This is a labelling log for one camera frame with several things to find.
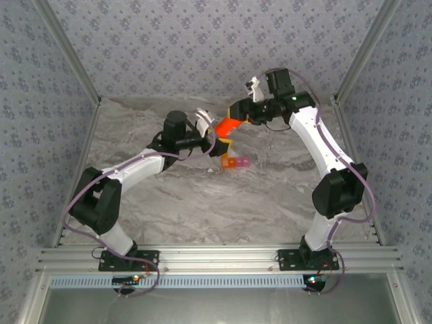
orange block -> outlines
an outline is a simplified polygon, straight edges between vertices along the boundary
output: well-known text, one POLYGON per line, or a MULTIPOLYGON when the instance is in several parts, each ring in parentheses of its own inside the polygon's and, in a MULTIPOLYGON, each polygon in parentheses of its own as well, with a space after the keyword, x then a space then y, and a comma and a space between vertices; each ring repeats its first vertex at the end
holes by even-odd
POLYGON ((218 137, 228 137, 241 124, 240 120, 225 117, 216 125, 215 132, 218 137))

marble surface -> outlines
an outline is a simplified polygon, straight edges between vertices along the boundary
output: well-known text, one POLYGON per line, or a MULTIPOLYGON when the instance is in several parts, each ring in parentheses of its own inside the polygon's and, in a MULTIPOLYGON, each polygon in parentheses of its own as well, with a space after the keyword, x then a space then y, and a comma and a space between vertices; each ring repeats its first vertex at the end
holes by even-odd
MULTIPOLYGON (((104 168, 139 153, 162 128, 166 114, 196 107, 222 118, 236 98, 103 99, 87 166, 104 168)), ((326 107, 324 120, 342 144, 335 115, 326 107)), ((282 129, 283 122, 271 127, 282 129)), ((298 242, 311 226, 311 194, 319 183, 315 162, 292 130, 271 132, 265 126, 242 125, 231 136, 230 155, 248 156, 248 169, 220 167, 220 158, 178 161, 168 170, 129 189, 121 199, 120 223, 138 243, 298 242)), ((365 217, 357 206, 351 216, 365 217)), ((74 219, 70 224, 86 228, 74 219)), ((64 244, 89 240, 64 233, 64 244)), ((367 240, 368 225, 342 224, 336 240, 367 240)))

wall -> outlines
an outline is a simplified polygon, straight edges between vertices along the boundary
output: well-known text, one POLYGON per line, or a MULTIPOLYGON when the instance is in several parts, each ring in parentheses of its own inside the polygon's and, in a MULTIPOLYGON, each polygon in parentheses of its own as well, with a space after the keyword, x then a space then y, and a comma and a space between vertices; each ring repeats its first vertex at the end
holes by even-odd
POLYGON ((244 95, 290 66, 333 94, 381 0, 50 0, 100 95, 244 95))
POLYGON ((388 244, 432 323, 432 3, 403 1, 344 104, 388 244))
POLYGON ((92 104, 31 0, 0 1, 0 323, 50 245, 92 104))

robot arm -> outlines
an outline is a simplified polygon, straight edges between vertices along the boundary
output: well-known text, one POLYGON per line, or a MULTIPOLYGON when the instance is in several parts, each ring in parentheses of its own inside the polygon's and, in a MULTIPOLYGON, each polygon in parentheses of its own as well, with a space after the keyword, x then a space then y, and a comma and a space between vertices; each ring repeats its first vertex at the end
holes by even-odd
MULTIPOLYGON (((163 130, 138 155, 113 167, 102 170, 89 167, 84 170, 74 197, 100 175, 114 172, 87 190, 71 208, 70 215, 92 229, 112 250, 121 255, 131 255, 136 250, 136 244, 118 222, 121 196, 138 182, 165 171, 177 161, 177 157, 164 156, 164 153, 178 155, 184 149, 200 147, 203 152, 209 149, 208 122, 213 122, 214 117, 202 109, 199 112, 195 126, 188 121, 185 113, 169 112, 163 130)), ((224 144, 219 141, 210 154, 220 155, 223 148, 224 144)))
MULTIPOLYGON (((254 77, 246 84, 248 91, 257 84, 254 77)), ((282 117, 303 140, 317 164, 321 181, 312 193, 313 204, 317 210, 311 228, 300 243, 300 255, 306 267, 316 267, 329 256, 327 239, 336 221, 347 215, 361 202, 364 186, 340 161, 350 163, 364 178, 367 169, 362 164, 354 164, 347 154, 339 147, 328 129, 319 121, 320 127, 331 146, 339 156, 329 150, 316 127, 318 109, 307 92, 295 92, 287 69, 266 74, 267 84, 272 99, 255 101, 255 97, 246 98, 234 103, 228 111, 230 119, 261 125, 273 118, 282 117)), ((229 134, 232 130, 218 128, 218 135, 229 134)))

cable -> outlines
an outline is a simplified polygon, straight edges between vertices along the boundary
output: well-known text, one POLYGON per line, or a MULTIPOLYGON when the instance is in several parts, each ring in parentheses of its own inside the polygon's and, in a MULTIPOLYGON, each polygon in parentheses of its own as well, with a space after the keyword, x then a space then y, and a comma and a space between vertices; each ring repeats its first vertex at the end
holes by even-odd
MULTIPOLYGON (((276 70, 280 70, 280 69, 284 69, 284 67, 277 67, 277 68, 273 68, 267 71, 262 72, 261 74, 259 74, 259 76, 257 77, 258 79, 262 78, 265 74, 272 72, 272 71, 276 71, 276 70)), ((351 164, 349 164, 347 161, 345 161, 343 158, 340 157, 339 153, 332 147, 332 145, 330 144, 330 142, 328 141, 328 139, 325 137, 323 130, 321 129, 321 112, 322 112, 322 106, 321 103, 319 101, 318 95, 316 94, 316 92, 314 91, 314 89, 312 88, 312 86, 307 82, 307 80, 305 78, 303 78, 303 76, 301 74, 299 74, 298 72, 288 69, 289 73, 294 74, 295 76, 297 76, 299 79, 301 79, 304 84, 308 87, 308 89, 310 90, 310 92, 312 93, 312 95, 315 97, 315 99, 317 100, 317 105, 318 105, 318 109, 317 109, 317 116, 315 117, 315 125, 317 127, 318 133, 320 135, 320 137, 323 139, 323 142, 327 145, 327 147, 329 148, 329 150, 333 153, 333 155, 336 157, 336 159, 338 159, 339 161, 341 161, 341 163, 343 165, 345 165, 348 170, 350 170, 357 178, 358 180, 362 183, 362 185, 366 188, 366 191, 369 195, 369 197, 371 197, 371 201, 372 201, 372 208, 371 208, 371 212, 369 213, 369 216, 366 217, 365 219, 353 219, 350 217, 346 217, 346 216, 341 216, 339 217, 339 219, 334 223, 333 227, 331 228, 329 235, 327 236, 327 248, 329 249, 330 252, 335 253, 339 259, 340 259, 340 263, 342 264, 342 273, 341 276, 339 278, 339 281, 329 290, 326 290, 324 292, 321 292, 319 294, 321 295, 326 295, 326 294, 330 294, 332 292, 334 292, 335 290, 337 290, 340 285, 342 284, 342 282, 344 281, 344 277, 345 277, 345 261, 344 258, 342 257, 342 255, 340 254, 339 251, 337 251, 336 249, 334 249, 331 246, 331 239, 333 238, 334 233, 336 232, 336 229, 338 228, 339 224, 341 223, 341 221, 349 221, 351 223, 357 223, 357 224, 361 224, 361 223, 367 223, 368 221, 370 221, 376 213, 377 210, 377 206, 376 206, 376 201, 375 201, 375 196, 373 195, 372 189, 369 186, 369 184, 367 183, 367 181, 355 170, 355 168, 353 168, 351 166, 351 164)))
POLYGON ((189 154, 186 155, 186 157, 185 157, 184 159, 178 159, 178 161, 184 161, 184 160, 187 160, 188 157, 192 154, 192 151, 193 151, 193 150, 194 150, 194 148, 192 147, 192 148, 189 150, 189 154))
MULTIPOLYGON (((213 150, 213 148, 215 147, 215 145, 216 145, 216 132, 215 132, 215 129, 214 129, 214 127, 213 127, 213 125, 211 124, 211 122, 209 121, 209 120, 207 120, 207 118, 200 112, 200 111, 197 111, 196 112, 196 114, 198 115, 198 116, 200 116, 200 117, 202 117, 203 119, 204 119, 204 121, 209 125, 209 128, 211 129, 211 133, 212 133, 212 142, 211 142, 211 146, 210 146, 210 148, 207 150, 207 151, 205 151, 203 154, 199 154, 199 155, 194 155, 194 156, 191 156, 191 157, 183 157, 183 156, 180 156, 180 155, 177 155, 177 154, 172 154, 172 153, 164 153, 164 152, 151 152, 151 153, 149 153, 149 154, 146 154, 146 155, 143 155, 143 156, 137 156, 137 157, 135 157, 134 159, 131 159, 130 161, 127 161, 127 162, 125 162, 123 165, 120 165, 118 168, 117 168, 117 171, 121 171, 122 169, 124 169, 124 168, 126 168, 126 167, 128 167, 129 165, 131 165, 131 164, 133 164, 133 163, 135 163, 135 162, 137 162, 137 161, 139 161, 139 160, 141 160, 141 159, 145 159, 145 158, 147 158, 147 157, 152 157, 152 156, 155 156, 155 155, 162 155, 162 156, 166 156, 166 157, 175 157, 175 158, 186 158, 186 159, 199 159, 199 158, 201 158, 201 157, 204 157, 204 156, 206 156, 206 155, 208 155, 212 150, 213 150)), ((94 235, 92 235, 91 233, 86 233, 86 232, 83 232, 83 231, 81 231, 81 230, 79 230, 79 229, 75 229, 75 228, 72 228, 71 226, 69 226, 69 224, 67 223, 67 221, 66 221, 66 217, 68 216, 68 213, 69 213, 69 211, 72 209, 72 207, 76 204, 76 202, 87 192, 87 190, 89 190, 90 188, 92 188, 95 184, 97 184, 97 183, 99 183, 102 179, 104 179, 104 178, 106 178, 107 176, 110 176, 111 174, 113 174, 113 173, 115 173, 115 171, 116 170, 111 170, 111 171, 108 171, 108 172, 106 172, 106 173, 104 173, 104 174, 102 174, 102 175, 100 175, 99 177, 97 177, 96 179, 94 179, 92 182, 90 182, 89 184, 87 184, 87 186, 85 186, 72 200, 71 200, 71 202, 69 203, 69 205, 63 210, 63 213, 61 214, 61 224, 63 225, 63 227, 65 228, 65 229, 67 229, 67 230, 70 230, 71 232, 74 232, 74 233, 77 233, 77 234, 81 234, 81 235, 83 235, 83 236, 86 236, 86 237, 88 237, 88 238, 91 238, 92 240, 94 240, 94 241, 96 241, 97 243, 99 243, 101 246, 103 246, 107 251, 109 251, 111 254, 113 254, 113 255, 115 255, 116 257, 118 257, 118 258, 121 258, 121 259, 124 259, 124 260, 129 260, 129 261, 137 261, 137 262, 143 262, 144 264, 147 264, 147 265, 150 265, 150 266, 152 266, 153 268, 155 268, 156 269, 156 272, 157 272, 157 277, 156 277, 156 280, 155 280, 155 283, 150 287, 150 288, 148 288, 148 289, 145 289, 145 290, 143 290, 143 291, 141 291, 141 292, 137 292, 137 293, 135 293, 135 294, 130 294, 130 295, 125 295, 124 297, 125 298, 128 298, 128 297, 138 297, 138 296, 142 296, 142 295, 145 295, 145 294, 147 294, 147 293, 149 293, 149 292, 151 292, 151 291, 153 291, 155 288, 156 288, 156 286, 158 285, 158 283, 159 283, 159 278, 160 278, 160 276, 161 276, 161 273, 160 273, 160 270, 159 270, 159 268, 158 268, 158 266, 154 263, 154 262, 152 262, 152 261, 150 261, 150 260, 146 260, 146 259, 142 259, 142 258, 134 258, 134 257, 131 257, 131 256, 126 256, 126 255, 121 255, 120 253, 117 253, 116 251, 114 251, 112 248, 110 248, 110 247, 108 247, 108 245, 106 245, 106 243, 104 243, 104 241, 102 241, 100 238, 99 238, 99 235, 98 236, 94 236, 94 235)))
POLYGON ((285 129, 283 129, 283 130, 273 130, 273 129, 271 129, 268 125, 267 125, 267 123, 265 123, 264 124, 265 125, 265 127, 267 127, 269 130, 271 130, 272 132, 285 132, 286 130, 290 130, 291 129, 291 126, 288 126, 288 128, 285 128, 285 129))

